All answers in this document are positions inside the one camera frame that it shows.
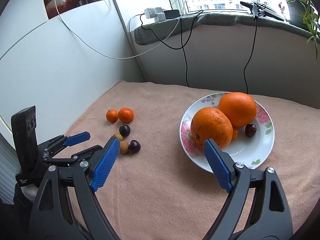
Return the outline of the tan longan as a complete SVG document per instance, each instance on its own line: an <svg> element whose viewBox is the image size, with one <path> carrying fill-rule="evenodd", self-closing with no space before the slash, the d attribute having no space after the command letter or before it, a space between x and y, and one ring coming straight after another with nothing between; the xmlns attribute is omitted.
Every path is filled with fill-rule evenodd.
<svg viewBox="0 0 320 240"><path fill-rule="evenodd" d="M120 133L114 133L113 136L116 137L119 141L123 141L123 136Z"/></svg>
<svg viewBox="0 0 320 240"><path fill-rule="evenodd" d="M120 142L120 153L127 154L129 152L129 143L127 141Z"/></svg>

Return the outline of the dark red plum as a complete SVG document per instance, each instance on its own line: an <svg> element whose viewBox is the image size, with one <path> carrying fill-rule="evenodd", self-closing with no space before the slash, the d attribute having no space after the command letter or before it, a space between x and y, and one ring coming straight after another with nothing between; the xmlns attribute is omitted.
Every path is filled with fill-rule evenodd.
<svg viewBox="0 0 320 240"><path fill-rule="evenodd" d="M245 127L245 135L248 138L252 138L253 136L255 136L257 132L257 127L255 126L255 124L248 124Z"/></svg>

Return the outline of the small orange kumquat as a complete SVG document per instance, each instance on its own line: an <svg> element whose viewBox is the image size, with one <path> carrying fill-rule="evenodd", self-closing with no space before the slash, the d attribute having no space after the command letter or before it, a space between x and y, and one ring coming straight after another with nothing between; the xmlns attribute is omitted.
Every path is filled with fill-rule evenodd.
<svg viewBox="0 0 320 240"><path fill-rule="evenodd" d="M238 138L239 131L237 128L233 128L232 140L236 140Z"/></svg>

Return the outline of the large orange speckled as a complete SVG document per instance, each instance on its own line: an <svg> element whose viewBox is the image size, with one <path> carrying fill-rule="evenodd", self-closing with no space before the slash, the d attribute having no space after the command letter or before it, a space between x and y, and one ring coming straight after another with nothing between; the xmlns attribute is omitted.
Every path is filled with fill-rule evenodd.
<svg viewBox="0 0 320 240"><path fill-rule="evenodd" d="M231 143L233 126L227 116L217 108L204 107L193 116L190 131L200 150L203 150L207 139L213 139L219 148L223 149Z"/></svg>

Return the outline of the mandarin with stem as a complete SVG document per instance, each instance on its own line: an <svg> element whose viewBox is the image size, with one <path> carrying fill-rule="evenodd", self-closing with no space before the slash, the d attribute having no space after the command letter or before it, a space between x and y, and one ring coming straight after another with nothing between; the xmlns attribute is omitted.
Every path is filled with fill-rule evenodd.
<svg viewBox="0 0 320 240"><path fill-rule="evenodd" d="M109 109L106 112L106 120L114 123L118 120L118 111L116 111L115 109Z"/></svg>

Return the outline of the mandarin bumpy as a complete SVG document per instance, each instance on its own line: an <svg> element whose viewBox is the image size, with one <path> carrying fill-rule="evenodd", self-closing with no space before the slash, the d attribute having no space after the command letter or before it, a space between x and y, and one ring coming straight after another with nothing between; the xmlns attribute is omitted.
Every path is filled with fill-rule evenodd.
<svg viewBox="0 0 320 240"><path fill-rule="evenodd" d="M130 108L122 108L118 112L118 119L123 123L130 123L134 119L134 112Z"/></svg>

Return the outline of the large orange smooth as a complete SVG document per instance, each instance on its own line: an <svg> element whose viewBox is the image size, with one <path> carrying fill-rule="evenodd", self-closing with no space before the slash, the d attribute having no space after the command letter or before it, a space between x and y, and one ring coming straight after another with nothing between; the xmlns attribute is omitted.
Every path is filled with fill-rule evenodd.
<svg viewBox="0 0 320 240"><path fill-rule="evenodd" d="M255 100L248 94L232 92L225 94L217 108L227 116L233 127L246 126L257 114Z"/></svg>

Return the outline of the green windowsill cloth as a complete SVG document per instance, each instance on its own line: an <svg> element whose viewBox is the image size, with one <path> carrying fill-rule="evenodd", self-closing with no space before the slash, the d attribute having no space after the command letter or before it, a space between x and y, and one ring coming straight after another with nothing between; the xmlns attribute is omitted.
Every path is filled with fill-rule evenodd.
<svg viewBox="0 0 320 240"><path fill-rule="evenodd" d="M255 23L252 15L211 12L200 14L199 16L189 15L182 18L141 25L135 29L134 38L136 44L146 46L159 40L164 40L167 37L180 35L181 32L190 31L200 25L232 27L237 24L279 29L305 38L311 36L311 33L307 30L268 17L260 17L257 23Z"/></svg>

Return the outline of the black charger box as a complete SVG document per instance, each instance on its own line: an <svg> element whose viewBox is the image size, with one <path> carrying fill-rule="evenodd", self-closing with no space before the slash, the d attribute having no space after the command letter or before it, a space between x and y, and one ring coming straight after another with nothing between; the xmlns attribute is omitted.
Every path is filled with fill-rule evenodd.
<svg viewBox="0 0 320 240"><path fill-rule="evenodd" d="M180 11L176 10L176 9L175 10L165 10L163 12L164 12L166 20L179 18L181 16Z"/></svg>

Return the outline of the potted spider plant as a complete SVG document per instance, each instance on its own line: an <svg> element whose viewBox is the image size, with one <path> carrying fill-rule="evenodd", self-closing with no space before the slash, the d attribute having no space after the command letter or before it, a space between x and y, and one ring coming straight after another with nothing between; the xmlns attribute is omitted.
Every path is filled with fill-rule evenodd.
<svg viewBox="0 0 320 240"><path fill-rule="evenodd" d="M306 27L310 37L305 46L313 42L315 61L319 56L319 15L311 0L285 0L289 8L290 21Z"/></svg>

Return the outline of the black clip device on sill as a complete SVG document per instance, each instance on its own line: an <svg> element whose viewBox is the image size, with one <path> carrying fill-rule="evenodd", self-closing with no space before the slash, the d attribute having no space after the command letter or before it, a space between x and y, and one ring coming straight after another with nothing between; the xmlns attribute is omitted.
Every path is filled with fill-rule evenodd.
<svg viewBox="0 0 320 240"><path fill-rule="evenodd" d="M253 19L257 20L260 17L271 17L279 21L285 21L285 17L279 15L275 10L271 7L262 4L257 1L252 2L244 2L240 1L240 4L244 7L247 7L253 15Z"/></svg>

